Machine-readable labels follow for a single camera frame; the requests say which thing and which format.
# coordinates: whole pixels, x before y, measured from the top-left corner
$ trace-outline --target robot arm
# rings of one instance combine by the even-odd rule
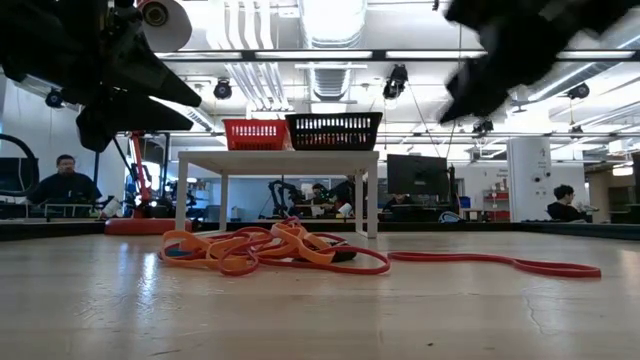
[[[76,124],[89,150],[104,151],[119,131],[189,130],[190,120],[149,98],[201,102],[150,49],[142,18],[133,0],[3,0],[0,64],[12,80],[50,84],[48,104],[84,105]]]
[[[487,117],[518,85],[531,85],[551,70],[556,55],[582,30],[601,35],[638,0],[453,0],[449,21],[475,30],[486,55],[468,59],[448,82],[453,97],[440,123]]]

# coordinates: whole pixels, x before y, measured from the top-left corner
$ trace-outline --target paper roll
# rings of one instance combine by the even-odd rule
[[[138,2],[138,9],[142,12],[142,29],[151,50],[174,52],[187,45],[193,28],[179,2],[144,0]]]

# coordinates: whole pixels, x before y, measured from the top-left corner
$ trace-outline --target computer monitor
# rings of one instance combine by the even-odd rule
[[[0,158],[0,189],[24,191],[31,185],[33,177],[27,158]]]
[[[387,156],[389,194],[438,195],[449,199],[447,159],[415,155]]]

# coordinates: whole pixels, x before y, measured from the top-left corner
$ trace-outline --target white table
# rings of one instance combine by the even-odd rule
[[[189,164],[222,177],[220,231],[227,230],[230,175],[355,175],[356,232],[369,239],[378,236],[377,151],[181,151],[178,153],[176,230],[184,230],[185,225]],[[368,174],[366,233],[362,216],[364,174]]]

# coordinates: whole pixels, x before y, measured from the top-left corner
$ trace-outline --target table leg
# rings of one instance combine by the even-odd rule
[[[378,164],[374,162],[367,169],[367,238],[378,237]]]
[[[227,231],[227,206],[229,203],[229,175],[223,173],[220,180],[220,231]]]
[[[178,160],[178,194],[176,196],[176,230],[185,229],[187,217],[187,176],[189,176],[189,162]]]
[[[365,236],[364,234],[364,228],[362,226],[363,223],[363,211],[364,209],[362,208],[362,203],[364,202],[364,194],[363,194],[363,187],[362,187],[362,171],[358,170],[358,172],[356,173],[356,203],[355,203],[355,210],[356,210],[356,232],[360,235]]]

